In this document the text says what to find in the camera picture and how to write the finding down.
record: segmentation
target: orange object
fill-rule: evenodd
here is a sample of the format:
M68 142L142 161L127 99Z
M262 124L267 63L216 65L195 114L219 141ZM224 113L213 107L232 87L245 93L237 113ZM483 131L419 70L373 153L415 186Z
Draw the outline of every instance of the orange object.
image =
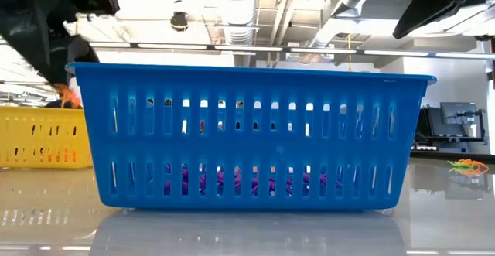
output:
M67 102L72 103L73 108L80 107L80 99L76 96L73 90L69 89L68 86L64 84L55 84L53 85L53 87L60 95L60 100L62 101L62 108Z
M481 176L490 170L486 164L472 159L460 159L449 163L454 166L450 171L464 176Z

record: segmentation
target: basket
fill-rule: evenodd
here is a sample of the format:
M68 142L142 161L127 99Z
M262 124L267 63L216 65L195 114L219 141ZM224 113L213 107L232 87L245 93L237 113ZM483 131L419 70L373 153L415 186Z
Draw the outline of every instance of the basket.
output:
M216 210L398 202L434 77L75 63L101 201Z
M0 107L0 167L92 165L82 110Z

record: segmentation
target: purple cloth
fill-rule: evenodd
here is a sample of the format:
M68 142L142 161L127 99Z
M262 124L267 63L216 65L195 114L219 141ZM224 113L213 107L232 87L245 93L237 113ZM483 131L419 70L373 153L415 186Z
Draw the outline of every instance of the purple cloth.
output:
M167 173L170 173L170 165L166 166ZM189 173L188 170L185 166L182 166L182 194L187 195L189 193ZM304 184L304 187L309 185L310 182L310 175L308 173L304 173L302 177L302 181ZM326 186L326 174L322 174L319 177L320 185ZM207 185L207 177L205 174L200 175L200 194L204 194L206 191L206 185ZM222 189L223 191L224 187L224 173L223 172L217 172L217 193L221 192L220 190ZM339 192L341 192L342 189L342 183L340 179L336 181L336 190L337 190L337 195ZM239 192L241 191L241 170L237 170L234 174L234 191ZM275 179L270 177L268 181L268 191L269 192L274 192L275 191ZM292 195L292 176L289 176L285 182L285 191L288 195ZM164 189L165 195L170 195L170 182L167 182L165 184L165 189ZM251 192L254 195L258 194L258 174L254 178L251 179Z

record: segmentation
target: basket rim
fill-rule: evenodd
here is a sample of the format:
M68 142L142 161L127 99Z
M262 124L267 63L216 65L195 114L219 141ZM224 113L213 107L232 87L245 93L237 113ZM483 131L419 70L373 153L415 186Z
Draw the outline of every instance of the basket rim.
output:
M436 83L437 79L431 75L421 74L397 74L397 73L371 73L371 72L348 72L348 71L333 71L333 70L304 70L304 69L268 69L268 68L248 68L248 67L198 67L198 66L174 66L174 65L143 65L143 64L128 64L128 63L69 63L66 69L81 68L83 71L97 71L102 69L110 71L135 71L139 68L140 71L214 71L214 72L237 72L237 73L276 73L276 74L295 74L295 75L318 75L330 77L360 77L372 79L391 79L391 80L425 80L428 85Z

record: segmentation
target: blue plastic basket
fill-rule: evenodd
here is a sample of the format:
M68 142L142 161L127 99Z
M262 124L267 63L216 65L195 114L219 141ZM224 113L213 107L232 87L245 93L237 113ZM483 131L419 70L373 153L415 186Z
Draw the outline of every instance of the blue plastic basket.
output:
M434 77L75 63L101 201L217 210L397 204Z

